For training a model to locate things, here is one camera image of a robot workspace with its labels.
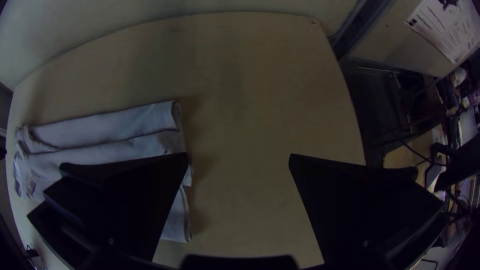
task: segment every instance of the beige tabletop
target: beige tabletop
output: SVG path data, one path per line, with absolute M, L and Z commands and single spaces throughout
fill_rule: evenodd
M 65 266 L 26 215 L 11 174 L 15 128 L 176 99 L 193 184 L 192 241 L 160 241 L 154 262 L 186 254 L 292 255 L 323 262 L 288 169 L 290 153 L 365 164 L 342 72 L 320 23 L 275 13 L 177 17 L 130 27 L 53 60 L 14 90 L 7 129 L 8 188 L 24 245 Z

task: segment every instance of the paper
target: paper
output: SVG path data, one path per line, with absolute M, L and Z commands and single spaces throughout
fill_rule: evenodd
M 423 0 L 406 20 L 453 64 L 475 51 L 480 19 L 472 0 Z

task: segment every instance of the white wall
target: white wall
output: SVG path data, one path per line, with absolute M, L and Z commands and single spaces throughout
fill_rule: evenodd
M 357 0 L 9 0 L 0 15 L 0 82 L 10 89 L 49 59 L 122 28 L 179 15 L 279 12 L 333 35 Z
M 475 111 L 473 108 L 468 109 L 460 115 L 460 141 L 464 145 L 475 137 L 478 133 L 477 122 L 475 121 Z

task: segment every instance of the cable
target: cable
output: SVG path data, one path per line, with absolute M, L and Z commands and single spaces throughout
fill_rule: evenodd
M 410 145 L 408 145 L 408 144 L 407 144 L 405 141 L 403 141 L 402 139 L 400 139 L 400 138 L 398 138 L 398 137 L 397 137 L 397 139 L 398 139 L 408 150 L 410 150 L 412 153 L 414 153 L 415 155 L 417 155 L 417 156 L 419 156 L 420 158 L 422 158 L 424 162 L 428 162 L 428 163 L 430 163 L 430 164 L 432 164 L 432 165 L 438 165 L 438 166 L 443 166 L 443 167 L 446 167 L 446 166 L 447 166 L 446 164 L 441 164 L 441 163 L 436 163 L 436 162 L 431 161 L 430 159 L 428 159 L 428 158 L 424 157 L 423 155 L 421 155 L 419 152 L 413 150 L 413 149 L 410 147 Z
M 427 161 L 426 161 L 426 160 L 422 160 L 422 161 L 418 162 L 417 164 L 415 164 L 415 167 L 418 167 L 420 164 L 423 164 L 423 163 L 425 163 L 425 162 L 427 162 Z
M 431 259 L 421 259 L 420 261 L 424 261 L 427 263 L 432 263 L 435 264 L 435 268 L 433 270 L 437 270 L 437 267 L 439 267 L 439 262 L 436 260 L 431 260 Z
M 446 164 L 441 164 L 441 163 L 435 163 L 433 162 L 432 160 L 424 157 L 423 155 L 421 155 L 419 152 L 413 150 L 410 145 L 408 145 L 408 143 L 406 143 L 403 139 L 401 139 L 400 137 L 397 136 L 397 134 L 395 134 L 392 130 L 388 130 L 382 123 L 380 123 L 380 121 L 378 121 L 378 123 L 380 124 L 380 126 L 382 126 L 384 129 L 387 130 L 388 133 L 392 134 L 398 141 L 400 141 L 408 150 L 410 150 L 412 153 L 414 153 L 415 155 L 419 156 L 420 158 L 422 158 L 425 162 L 428 162 L 432 165 L 437 165 L 437 166 L 443 166 L 443 167 L 446 167 L 447 165 Z

